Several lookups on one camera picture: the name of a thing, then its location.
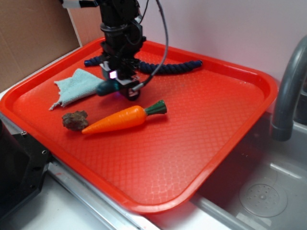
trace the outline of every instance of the towel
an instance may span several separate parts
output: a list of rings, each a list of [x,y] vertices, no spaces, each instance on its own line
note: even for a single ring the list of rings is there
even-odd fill
[[[93,74],[83,69],[77,69],[72,77],[54,82],[59,88],[59,100],[49,110],[53,110],[57,105],[65,107],[83,97],[96,93],[97,86],[102,82],[104,80]]]

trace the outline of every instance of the orange carrot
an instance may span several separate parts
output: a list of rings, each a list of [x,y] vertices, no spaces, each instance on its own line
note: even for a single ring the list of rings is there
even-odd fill
[[[134,127],[144,123],[146,117],[149,115],[165,114],[166,112],[166,105],[162,100],[146,109],[135,105],[93,123],[92,125],[83,129],[82,133],[102,133]]]

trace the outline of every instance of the faucet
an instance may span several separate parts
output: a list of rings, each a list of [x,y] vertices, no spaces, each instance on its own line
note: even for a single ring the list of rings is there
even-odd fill
[[[274,140],[291,138],[294,120],[307,124],[307,35],[296,46],[279,87],[270,135]]]

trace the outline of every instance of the stainless steel sink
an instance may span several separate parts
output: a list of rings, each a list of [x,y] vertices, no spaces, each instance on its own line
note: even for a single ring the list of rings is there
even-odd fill
[[[307,129],[274,141],[265,114],[198,190],[257,230],[307,229]]]

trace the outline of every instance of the plastic tray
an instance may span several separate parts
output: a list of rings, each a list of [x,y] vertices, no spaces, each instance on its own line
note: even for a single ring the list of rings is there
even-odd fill
[[[100,42],[91,42],[8,91],[0,110],[99,190],[138,213],[161,212],[188,200],[277,94],[274,80],[265,73],[170,48],[167,63],[200,59],[203,67],[154,77],[134,102],[116,92],[49,111],[59,98],[54,81],[71,77],[77,68],[102,78],[99,66],[83,65],[101,54]],[[163,52],[163,45],[147,41],[137,58],[159,63]],[[162,99],[167,114],[148,117],[138,127],[82,135],[62,126],[65,113],[85,110],[91,124]]]

